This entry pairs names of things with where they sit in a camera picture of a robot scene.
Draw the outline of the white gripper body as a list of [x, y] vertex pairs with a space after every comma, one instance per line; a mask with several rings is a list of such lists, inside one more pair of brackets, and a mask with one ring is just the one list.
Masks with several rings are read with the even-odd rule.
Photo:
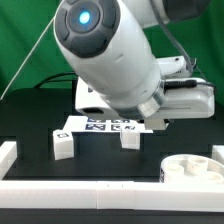
[[214, 114], [214, 86], [192, 78], [182, 56], [159, 58], [160, 80], [142, 91], [135, 102], [133, 92], [120, 108], [114, 108], [81, 78], [78, 79], [75, 109], [92, 119], [129, 119], [142, 122], [146, 129], [165, 130], [166, 120], [208, 118]]

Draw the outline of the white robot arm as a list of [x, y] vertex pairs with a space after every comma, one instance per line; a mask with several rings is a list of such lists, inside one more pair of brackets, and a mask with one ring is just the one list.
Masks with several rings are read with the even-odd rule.
[[214, 87], [192, 76], [184, 49], [156, 58], [143, 32], [200, 16], [211, 0], [61, 0], [54, 36], [78, 76], [76, 110], [160, 130], [169, 119], [214, 114]]

